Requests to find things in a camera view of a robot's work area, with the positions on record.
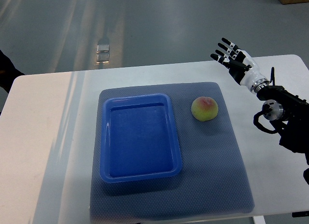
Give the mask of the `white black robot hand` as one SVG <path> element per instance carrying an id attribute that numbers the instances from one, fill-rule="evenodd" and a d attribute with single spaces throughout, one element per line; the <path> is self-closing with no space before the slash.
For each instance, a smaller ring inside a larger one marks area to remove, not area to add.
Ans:
<path id="1" fill-rule="evenodd" d="M 269 85 L 269 80 L 245 50 L 226 38 L 222 38 L 218 46 L 220 49 L 211 54 L 211 58 L 226 67 L 237 84 L 247 87 L 253 94 Z"/>

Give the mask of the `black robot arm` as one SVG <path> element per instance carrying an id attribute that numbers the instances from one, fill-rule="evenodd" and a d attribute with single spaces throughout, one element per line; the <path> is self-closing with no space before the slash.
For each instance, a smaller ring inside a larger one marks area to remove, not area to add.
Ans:
<path id="1" fill-rule="evenodd" d="M 304 154 L 309 161 L 309 104 L 298 95 L 275 85 L 275 69 L 271 68 L 270 82 L 257 91 L 264 102 L 262 110 L 254 115 L 253 124 L 268 134 L 279 134 L 279 145 L 293 153 Z"/>

